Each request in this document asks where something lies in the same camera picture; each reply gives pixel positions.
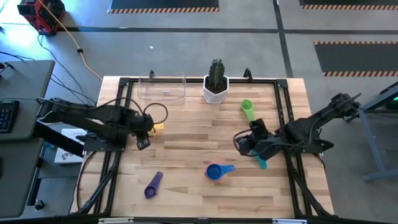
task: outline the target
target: blue measuring cup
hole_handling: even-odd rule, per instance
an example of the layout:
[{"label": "blue measuring cup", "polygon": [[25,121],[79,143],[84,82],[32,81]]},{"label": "blue measuring cup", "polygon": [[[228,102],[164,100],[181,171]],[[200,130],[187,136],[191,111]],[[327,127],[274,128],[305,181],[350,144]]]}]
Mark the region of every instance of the blue measuring cup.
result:
[{"label": "blue measuring cup", "polygon": [[205,171],[205,176],[212,181],[219,181],[228,172],[234,171],[234,165],[210,164]]}]

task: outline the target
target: cactus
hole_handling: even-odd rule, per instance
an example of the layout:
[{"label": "cactus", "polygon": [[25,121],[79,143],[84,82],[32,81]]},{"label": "cactus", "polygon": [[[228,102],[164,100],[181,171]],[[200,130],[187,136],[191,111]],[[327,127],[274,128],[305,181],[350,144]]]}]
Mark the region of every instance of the cactus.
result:
[{"label": "cactus", "polygon": [[219,93],[224,91],[224,72],[225,67],[223,61],[221,59],[214,59],[211,63],[208,83],[209,90],[211,90],[213,93]]}]

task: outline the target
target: desk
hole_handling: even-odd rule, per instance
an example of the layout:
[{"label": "desk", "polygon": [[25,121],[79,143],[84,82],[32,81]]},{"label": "desk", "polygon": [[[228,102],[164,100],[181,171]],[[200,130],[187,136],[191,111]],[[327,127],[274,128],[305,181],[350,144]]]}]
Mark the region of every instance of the desk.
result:
[{"label": "desk", "polygon": [[[120,77],[104,77],[98,104],[115,98]],[[288,79],[294,117],[307,117],[310,108],[302,79]],[[119,166],[112,216],[129,217],[213,217],[213,218],[292,218],[294,216],[284,156],[278,154],[261,170],[252,157],[240,156],[232,137],[248,128],[240,110],[241,100],[254,103],[254,115],[263,118],[267,128],[279,127],[274,87],[269,84],[230,84],[220,105],[209,105],[202,96],[201,83],[187,83],[185,104],[167,106],[169,118],[164,129],[150,139],[152,145],[138,151],[134,138]],[[132,98],[142,107],[133,85]],[[149,111],[155,121],[164,117],[159,109]],[[98,185],[104,153],[97,153],[81,177],[83,204]],[[333,213],[325,172],[313,155],[303,154],[307,185],[324,208]],[[211,162],[234,164],[236,170],[218,184],[205,176]],[[164,173],[159,194],[144,198],[144,188],[157,171]],[[300,208],[304,211],[299,192]],[[102,207],[106,203],[105,189]],[[76,211],[74,201],[71,212]]]},{"label": "desk", "polygon": [[[44,97],[55,65],[53,60],[8,63],[14,68],[8,67],[1,73],[0,100]],[[0,179],[0,198],[4,202],[0,207],[1,218],[18,217],[25,204],[35,203],[40,185],[40,163],[37,161],[43,139],[76,155],[82,155],[83,149],[74,140],[37,122],[36,115],[40,105],[36,101],[6,100],[18,100],[20,105],[11,133],[0,134],[0,156],[4,163],[1,168],[3,176]]]},{"label": "desk", "polygon": [[39,138],[19,141],[18,147],[12,142],[0,143],[1,218],[22,215],[43,143]]}]

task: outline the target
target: green measuring cup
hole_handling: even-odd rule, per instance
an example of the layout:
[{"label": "green measuring cup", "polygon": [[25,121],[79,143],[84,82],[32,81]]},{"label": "green measuring cup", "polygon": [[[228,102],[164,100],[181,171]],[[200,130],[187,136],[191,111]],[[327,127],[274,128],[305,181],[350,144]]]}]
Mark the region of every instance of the green measuring cup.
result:
[{"label": "green measuring cup", "polygon": [[241,109],[246,113],[249,121],[254,121],[253,103],[250,100],[243,100]]}]

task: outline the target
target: wooden table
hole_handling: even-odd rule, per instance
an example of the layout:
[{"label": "wooden table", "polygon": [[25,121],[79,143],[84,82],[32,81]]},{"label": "wooden table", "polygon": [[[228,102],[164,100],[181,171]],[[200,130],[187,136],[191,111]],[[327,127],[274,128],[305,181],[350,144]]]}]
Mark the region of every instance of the wooden table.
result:
[{"label": "wooden table", "polygon": [[[104,77],[99,105],[116,97],[119,78]],[[311,115],[304,81],[298,78],[287,81],[295,119]],[[137,85],[132,95],[142,107],[146,105],[137,97]],[[202,96],[202,84],[187,83],[185,104],[167,106],[169,118],[164,129],[150,139],[149,148],[138,151],[134,138],[128,139],[119,166],[112,216],[292,218],[284,156],[272,157],[267,161],[268,168],[261,170],[255,158],[240,156],[233,146],[233,135],[248,128],[247,118],[239,107],[245,98],[254,103],[255,118],[262,118],[268,130],[279,128],[272,85],[230,84],[224,102],[209,105]],[[160,121],[165,114],[163,109],[156,108],[149,113],[154,121]],[[83,173],[81,204],[98,185],[103,157],[104,153],[97,153]],[[333,213],[321,162],[310,154],[302,157],[309,189]],[[205,167],[211,162],[233,164],[236,170],[216,184],[204,176]],[[157,171],[164,173],[159,193],[146,200],[144,189]],[[102,207],[108,188],[104,192]],[[299,190],[298,195],[304,211]]]}]

